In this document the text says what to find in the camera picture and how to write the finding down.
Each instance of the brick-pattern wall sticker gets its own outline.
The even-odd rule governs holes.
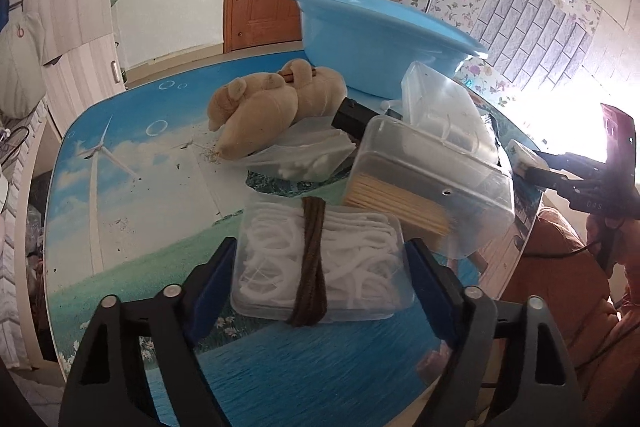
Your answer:
[[[552,0],[486,0],[471,36],[487,63],[514,86],[561,86],[580,67],[591,35]]]

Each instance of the sky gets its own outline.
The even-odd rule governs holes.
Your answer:
[[[277,71],[300,52],[216,64],[128,90],[90,107],[69,128],[54,168],[46,216],[47,291],[92,275],[88,211],[91,160],[104,145],[136,179],[105,155],[98,160],[98,228],[104,269],[190,237],[243,206],[246,170],[209,162],[206,108],[217,87],[255,71]]]

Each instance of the white cotton rope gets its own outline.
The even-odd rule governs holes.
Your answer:
[[[296,300],[305,244],[302,208],[261,201],[246,234],[238,283],[254,304],[289,307]],[[393,310],[401,238],[384,214],[327,209],[320,252],[329,309]]]

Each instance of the wooden stick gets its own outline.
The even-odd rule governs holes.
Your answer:
[[[344,204],[394,214],[404,223],[441,237],[451,230],[449,217],[442,206],[367,174],[354,178]]]
[[[287,84],[293,82],[293,73],[280,73],[280,76],[284,78]],[[316,68],[311,68],[311,76],[316,76]]]

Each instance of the brown cord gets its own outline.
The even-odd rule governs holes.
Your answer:
[[[302,198],[302,210],[305,216],[305,250],[302,255],[296,302],[287,321],[295,328],[318,324],[326,313],[326,288],[320,258],[324,206],[325,202],[322,198],[314,196]]]

